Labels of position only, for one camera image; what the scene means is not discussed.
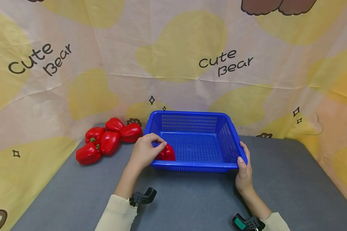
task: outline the red bell pepper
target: red bell pepper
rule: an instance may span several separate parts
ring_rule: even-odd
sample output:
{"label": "red bell pepper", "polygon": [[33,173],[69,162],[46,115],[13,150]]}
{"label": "red bell pepper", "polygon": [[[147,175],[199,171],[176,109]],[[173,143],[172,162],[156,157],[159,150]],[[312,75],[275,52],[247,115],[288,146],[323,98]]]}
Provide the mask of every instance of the red bell pepper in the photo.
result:
{"label": "red bell pepper", "polygon": [[106,132],[100,139],[100,152],[112,156],[121,145],[121,135],[118,132]]}
{"label": "red bell pepper", "polygon": [[143,131],[137,123],[128,124],[120,130],[122,141],[126,143],[135,143],[143,136]]}
{"label": "red bell pepper", "polygon": [[99,141],[102,138],[102,135],[105,133],[105,127],[93,127],[85,134],[85,143],[90,143],[93,141]]}
{"label": "red bell pepper", "polygon": [[156,160],[169,160],[175,161],[176,157],[174,155],[174,149],[171,145],[167,144],[165,148],[158,153]]}
{"label": "red bell pepper", "polygon": [[98,148],[99,144],[96,142],[85,144],[85,146],[76,151],[76,160],[81,165],[91,165],[98,162],[102,158]]}
{"label": "red bell pepper", "polygon": [[105,123],[106,130],[111,132],[119,132],[124,126],[123,122],[116,117],[111,118]]}

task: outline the right hand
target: right hand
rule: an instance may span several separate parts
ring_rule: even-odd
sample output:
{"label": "right hand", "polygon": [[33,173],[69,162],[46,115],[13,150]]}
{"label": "right hand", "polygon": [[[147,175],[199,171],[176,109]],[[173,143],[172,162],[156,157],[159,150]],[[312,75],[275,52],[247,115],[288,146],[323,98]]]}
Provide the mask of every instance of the right hand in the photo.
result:
{"label": "right hand", "polygon": [[251,153],[247,146],[241,141],[240,145],[244,149],[245,155],[248,159],[248,165],[239,156],[237,159],[239,172],[235,178],[235,187],[241,195],[248,194],[254,191],[252,183],[252,166],[251,166]]}

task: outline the black clamp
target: black clamp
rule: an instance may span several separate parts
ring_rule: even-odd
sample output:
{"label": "black clamp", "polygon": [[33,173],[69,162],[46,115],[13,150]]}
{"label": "black clamp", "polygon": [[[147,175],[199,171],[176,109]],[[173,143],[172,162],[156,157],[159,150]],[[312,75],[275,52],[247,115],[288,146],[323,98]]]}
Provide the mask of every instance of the black clamp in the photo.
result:
{"label": "black clamp", "polygon": [[136,206],[136,204],[149,204],[156,197],[157,191],[151,187],[145,192],[145,194],[141,194],[140,192],[134,192],[132,197],[129,199],[131,206]]}
{"label": "black clamp", "polygon": [[233,222],[241,231],[261,231],[265,228],[265,224],[257,217],[246,220],[239,213],[235,215]]}

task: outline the finger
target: finger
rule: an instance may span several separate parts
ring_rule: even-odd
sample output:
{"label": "finger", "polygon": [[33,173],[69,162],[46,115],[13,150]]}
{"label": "finger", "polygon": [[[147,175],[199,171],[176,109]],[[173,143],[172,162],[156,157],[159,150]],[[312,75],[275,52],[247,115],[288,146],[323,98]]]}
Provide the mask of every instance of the finger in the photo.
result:
{"label": "finger", "polygon": [[246,177],[247,176],[247,165],[245,164],[244,160],[239,156],[238,157],[238,166],[239,166],[239,172],[238,174],[240,177]]}
{"label": "finger", "polygon": [[157,134],[149,133],[146,135],[147,139],[149,139],[150,142],[158,141],[159,143],[163,143],[164,139],[159,137]]}
{"label": "finger", "polygon": [[154,150],[154,157],[156,157],[158,155],[158,153],[160,153],[167,145],[167,142],[164,141],[162,143],[160,143],[158,146],[156,146],[155,148],[153,148]]}
{"label": "finger", "polygon": [[250,163],[251,162],[251,152],[249,151],[249,149],[248,149],[247,145],[245,145],[245,143],[243,143],[241,141],[240,144],[241,144],[242,148],[244,149],[244,152],[245,152],[245,155],[247,157],[248,162]]}

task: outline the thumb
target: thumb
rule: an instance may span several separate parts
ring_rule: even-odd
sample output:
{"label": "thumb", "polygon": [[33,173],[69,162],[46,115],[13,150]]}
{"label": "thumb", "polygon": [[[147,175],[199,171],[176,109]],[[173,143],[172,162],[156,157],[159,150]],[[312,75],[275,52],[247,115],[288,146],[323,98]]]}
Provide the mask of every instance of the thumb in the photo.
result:
{"label": "thumb", "polygon": [[158,146],[156,146],[153,150],[154,150],[154,155],[158,155],[158,153],[160,153],[167,145],[167,142],[162,142],[160,143]]}
{"label": "thumb", "polygon": [[244,163],[244,160],[239,156],[238,157],[238,166],[240,176],[247,176],[247,165]]}

